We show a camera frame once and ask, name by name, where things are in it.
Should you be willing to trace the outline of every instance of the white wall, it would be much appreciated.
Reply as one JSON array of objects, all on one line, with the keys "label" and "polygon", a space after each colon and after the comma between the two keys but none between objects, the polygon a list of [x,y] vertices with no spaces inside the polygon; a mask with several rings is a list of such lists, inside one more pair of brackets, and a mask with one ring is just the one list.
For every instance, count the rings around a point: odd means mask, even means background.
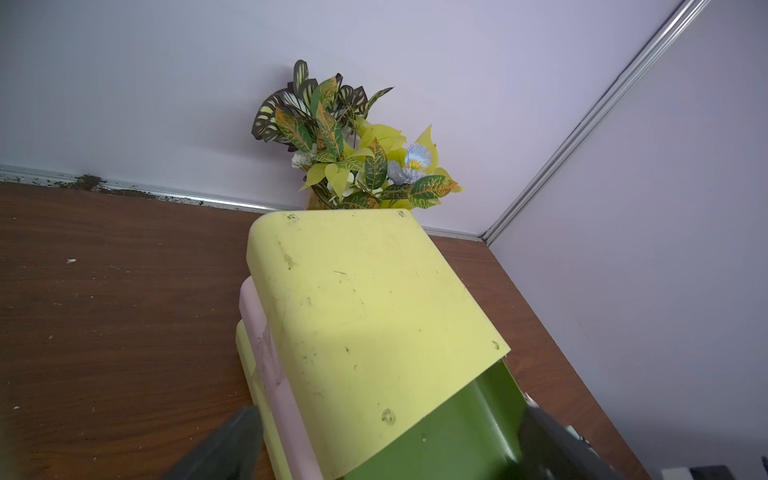
[{"label": "white wall", "polygon": [[418,213],[482,233],[557,149],[677,0],[11,0],[0,6],[0,164],[302,206],[261,101],[340,71],[370,120],[415,140],[433,123],[467,191]]},{"label": "white wall", "polygon": [[768,455],[768,3],[715,0],[492,247],[646,468]]}]

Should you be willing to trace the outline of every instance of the green leaf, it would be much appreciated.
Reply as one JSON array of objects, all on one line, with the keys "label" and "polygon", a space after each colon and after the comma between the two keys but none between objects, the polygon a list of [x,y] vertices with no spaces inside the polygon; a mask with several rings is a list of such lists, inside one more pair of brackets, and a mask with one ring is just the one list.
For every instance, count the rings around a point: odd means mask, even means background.
[{"label": "green leaf", "polygon": [[312,144],[315,143],[312,134],[298,118],[278,108],[275,112],[275,122],[283,135],[288,137],[290,143],[296,145],[296,148],[304,152],[312,150]]},{"label": "green leaf", "polygon": [[366,187],[369,190],[380,188],[386,181],[386,154],[381,144],[374,138],[370,144],[372,157],[366,157]]},{"label": "green leaf", "polygon": [[341,168],[337,164],[318,164],[325,166],[328,185],[333,189],[337,197],[341,197],[346,189],[346,182],[349,179],[349,169]]},{"label": "green leaf", "polygon": [[428,175],[420,178],[411,189],[411,201],[413,202],[414,199],[434,200],[444,197],[456,184],[450,178],[442,175]]},{"label": "green leaf", "polygon": [[323,150],[317,152],[317,155],[312,157],[312,161],[331,164],[336,161],[336,157],[334,157],[333,153],[329,152],[328,150]]},{"label": "green leaf", "polygon": [[304,60],[297,60],[293,65],[293,93],[301,98],[301,87],[307,78],[310,77],[310,68],[306,66]]},{"label": "green leaf", "polygon": [[317,127],[323,137],[326,148],[335,158],[340,158],[344,152],[344,137],[339,123],[326,112],[323,104],[317,105]]},{"label": "green leaf", "polygon": [[336,162],[341,168],[348,170],[354,170],[355,172],[362,171],[366,168],[365,157],[344,157]]},{"label": "green leaf", "polygon": [[304,182],[304,186],[301,187],[299,191],[320,183],[325,177],[326,177],[325,164],[314,164],[312,167],[310,167],[309,170],[306,171],[306,182]]},{"label": "green leaf", "polygon": [[382,200],[405,200],[411,193],[413,185],[389,185],[386,190],[379,194]]},{"label": "green leaf", "polygon": [[432,125],[429,125],[414,143],[424,145],[432,152],[432,164],[424,171],[427,174],[434,172],[437,169],[437,145],[432,141]]},{"label": "green leaf", "polygon": [[317,80],[314,78],[307,79],[299,89],[299,97],[304,100],[304,104],[309,106],[312,104],[312,93],[317,88]]},{"label": "green leaf", "polygon": [[317,85],[315,91],[312,92],[312,99],[310,100],[310,110],[312,115],[316,118],[317,107],[322,105],[326,111],[330,111],[333,106],[333,102],[336,100],[336,92],[339,90],[339,83],[336,77],[331,77],[323,83]]},{"label": "green leaf", "polygon": [[370,111],[370,109],[373,106],[373,104],[376,103],[376,101],[379,100],[382,97],[382,95],[384,95],[386,92],[392,90],[393,88],[394,87],[389,87],[389,88],[385,88],[384,90],[377,91],[371,97],[371,99],[366,102],[366,106],[365,106],[365,108],[362,111],[363,117],[367,118],[368,117],[368,112]]},{"label": "green leaf", "polygon": [[250,133],[257,140],[273,141],[280,136],[280,129],[274,123],[275,111],[283,105],[282,94],[288,91],[287,88],[278,90],[266,98],[256,112],[256,118],[253,119],[253,128]]},{"label": "green leaf", "polygon": [[414,207],[419,207],[419,208],[430,208],[440,204],[440,199],[438,198],[422,199],[422,198],[410,197],[408,200],[411,202],[411,204]]},{"label": "green leaf", "polygon": [[354,194],[351,194],[348,197],[344,197],[341,200],[341,202],[339,202],[339,207],[345,210],[361,210],[365,208],[378,208],[379,202],[376,201],[376,198],[374,198],[373,195],[360,191],[360,192],[355,192]]}]

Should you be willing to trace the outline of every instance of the blue flower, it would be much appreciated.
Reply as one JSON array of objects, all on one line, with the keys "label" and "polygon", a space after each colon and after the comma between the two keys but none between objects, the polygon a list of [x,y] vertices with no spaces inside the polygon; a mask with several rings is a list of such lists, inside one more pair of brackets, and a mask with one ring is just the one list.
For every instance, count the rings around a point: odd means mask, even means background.
[{"label": "blue flower", "polygon": [[432,165],[432,152],[421,144],[413,144],[408,148],[404,167],[396,161],[387,164],[387,174],[395,185],[414,184],[420,178],[426,177],[424,170]]}]

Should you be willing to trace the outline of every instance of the variegated leaf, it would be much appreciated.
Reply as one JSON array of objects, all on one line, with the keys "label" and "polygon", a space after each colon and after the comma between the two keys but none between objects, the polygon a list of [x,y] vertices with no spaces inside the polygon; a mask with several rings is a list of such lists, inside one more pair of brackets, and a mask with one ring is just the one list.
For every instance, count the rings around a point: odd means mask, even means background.
[{"label": "variegated leaf", "polygon": [[366,109],[366,103],[368,102],[368,96],[366,95],[366,90],[363,87],[355,88],[352,91],[352,94],[349,96],[349,100],[347,103],[352,107],[352,111],[355,112],[358,115],[362,115],[362,113]]},{"label": "variegated leaf", "polygon": [[319,105],[322,105],[326,111],[330,111],[333,102],[336,101],[336,92],[338,90],[339,83],[336,80],[336,77],[331,77],[317,85],[315,91],[312,92],[312,99],[310,100],[310,111],[312,111],[312,115],[317,115],[317,107]]},{"label": "variegated leaf", "polygon": [[345,210],[362,210],[366,208],[379,208],[379,202],[373,195],[360,191],[344,197],[339,202],[339,207]]},{"label": "variegated leaf", "polygon": [[411,193],[413,185],[389,185],[386,190],[379,194],[382,200],[405,200]]},{"label": "variegated leaf", "polygon": [[310,108],[304,103],[304,100],[301,98],[301,96],[297,97],[292,91],[284,91],[282,98],[283,103],[286,106],[291,107],[294,111],[304,117],[312,118]]},{"label": "variegated leaf", "polygon": [[382,95],[384,95],[386,92],[388,92],[388,91],[392,90],[393,88],[394,88],[394,87],[389,87],[389,88],[385,88],[384,90],[379,90],[379,91],[377,91],[377,92],[376,92],[376,93],[375,93],[375,94],[374,94],[374,95],[371,97],[371,99],[370,99],[370,100],[368,100],[368,101],[366,102],[366,106],[365,106],[365,109],[364,109],[364,110],[363,110],[363,112],[362,112],[362,116],[363,116],[364,118],[367,118],[367,117],[368,117],[368,112],[370,111],[370,109],[371,109],[371,107],[373,106],[373,104],[374,104],[374,103],[376,103],[376,101],[377,101],[377,100],[379,100],[379,99],[381,98],[381,96],[382,96]]},{"label": "variegated leaf", "polygon": [[328,150],[323,150],[317,152],[317,155],[312,157],[312,160],[323,164],[331,164],[336,161],[336,157],[334,157],[333,153],[329,152]]},{"label": "variegated leaf", "polygon": [[348,170],[354,170],[355,172],[362,171],[366,167],[365,157],[344,157],[337,162],[341,168]]},{"label": "variegated leaf", "polygon": [[386,181],[386,153],[379,141],[375,138],[371,142],[369,148],[373,152],[373,156],[366,157],[366,187],[369,190],[375,190],[381,188]]},{"label": "variegated leaf", "polygon": [[439,198],[423,199],[423,198],[410,197],[409,201],[414,207],[419,207],[419,208],[430,208],[440,204]]},{"label": "variegated leaf", "polygon": [[293,65],[293,93],[301,98],[301,87],[307,78],[310,77],[310,68],[306,66],[304,60],[297,60]]},{"label": "variegated leaf", "polygon": [[312,102],[312,93],[317,88],[317,80],[309,78],[301,85],[299,89],[299,97],[304,100],[304,104],[309,107]]},{"label": "variegated leaf", "polygon": [[335,158],[341,158],[344,152],[344,137],[341,133],[339,123],[326,112],[322,103],[317,105],[317,127],[320,135],[323,137],[325,147]]},{"label": "variegated leaf", "polygon": [[456,182],[442,175],[428,175],[420,178],[411,189],[411,201],[413,199],[434,200],[448,195]]},{"label": "variegated leaf", "polygon": [[251,128],[250,133],[257,140],[273,141],[280,132],[277,125],[272,123],[272,120],[275,118],[277,108],[283,105],[282,94],[284,91],[287,91],[287,89],[284,88],[271,94],[256,112],[256,118],[253,119],[253,128]]},{"label": "variegated leaf", "polygon": [[283,132],[288,140],[301,151],[308,152],[312,150],[312,134],[307,130],[306,125],[298,118],[287,114],[282,108],[275,112],[275,122],[280,131]]}]

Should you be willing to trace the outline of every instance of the brown wood surface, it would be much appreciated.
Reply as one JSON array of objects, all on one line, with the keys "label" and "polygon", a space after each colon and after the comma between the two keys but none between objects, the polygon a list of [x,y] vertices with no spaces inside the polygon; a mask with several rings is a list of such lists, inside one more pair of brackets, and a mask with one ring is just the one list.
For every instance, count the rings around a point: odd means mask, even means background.
[{"label": "brown wood surface", "polygon": [[[234,333],[256,218],[0,184],[0,446],[22,478],[156,478],[250,404]],[[647,478],[490,250],[433,240],[523,390]],[[273,478],[265,452],[256,478]]]}]

